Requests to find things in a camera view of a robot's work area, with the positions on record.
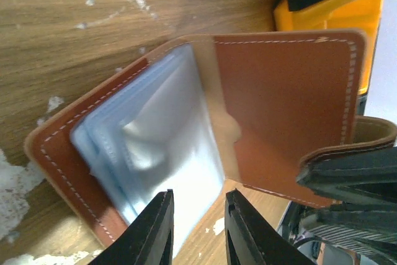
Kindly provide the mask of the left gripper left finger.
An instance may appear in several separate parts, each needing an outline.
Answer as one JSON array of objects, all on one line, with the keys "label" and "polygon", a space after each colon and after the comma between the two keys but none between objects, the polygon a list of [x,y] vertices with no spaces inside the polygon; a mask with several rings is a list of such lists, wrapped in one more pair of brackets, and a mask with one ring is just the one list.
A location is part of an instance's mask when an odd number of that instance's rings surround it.
[{"label": "left gripper left finger", "polygon": [[174,194],[159,192],[122,235],[91,264],[172,264]]}]

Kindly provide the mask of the brown leather card holder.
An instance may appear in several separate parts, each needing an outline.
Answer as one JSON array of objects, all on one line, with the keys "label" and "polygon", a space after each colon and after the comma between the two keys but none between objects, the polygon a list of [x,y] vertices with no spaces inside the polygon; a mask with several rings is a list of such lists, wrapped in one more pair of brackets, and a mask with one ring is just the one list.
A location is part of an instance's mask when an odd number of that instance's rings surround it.
[{"label": "brown leather card holder", "polygon": [[25,153],[105,246],[168,189],[175,249],[227,179],[324,207],[296,181],[306,161],[396,140],[357,114],[366,48],[352,29],[179,37],[36,128]]}]

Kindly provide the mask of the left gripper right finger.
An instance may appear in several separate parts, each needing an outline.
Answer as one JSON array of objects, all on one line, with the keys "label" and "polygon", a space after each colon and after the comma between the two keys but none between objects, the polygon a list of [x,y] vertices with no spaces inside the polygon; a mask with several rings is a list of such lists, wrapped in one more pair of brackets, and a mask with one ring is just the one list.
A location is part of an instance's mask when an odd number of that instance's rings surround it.
[{"label": "left gripper right finger", "polygon": [[225,240],[228,264],[313,264],[284,240],[237,189],[226,193]]}]

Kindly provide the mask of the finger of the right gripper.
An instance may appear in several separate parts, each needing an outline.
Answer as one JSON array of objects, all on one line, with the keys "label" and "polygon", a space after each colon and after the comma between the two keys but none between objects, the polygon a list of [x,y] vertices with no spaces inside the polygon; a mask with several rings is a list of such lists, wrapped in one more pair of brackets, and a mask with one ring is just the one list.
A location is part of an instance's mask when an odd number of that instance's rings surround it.
[{"label": "finger of the right gripper", "polygon": [[296,181],[323,197],[395,197],[396,148],[310,162]]},{"label": "finger of the right gripper", "polygon": [[300,225],[364,256],[396,255],[396,184],[308,184],[338,204],[311,211]]}]

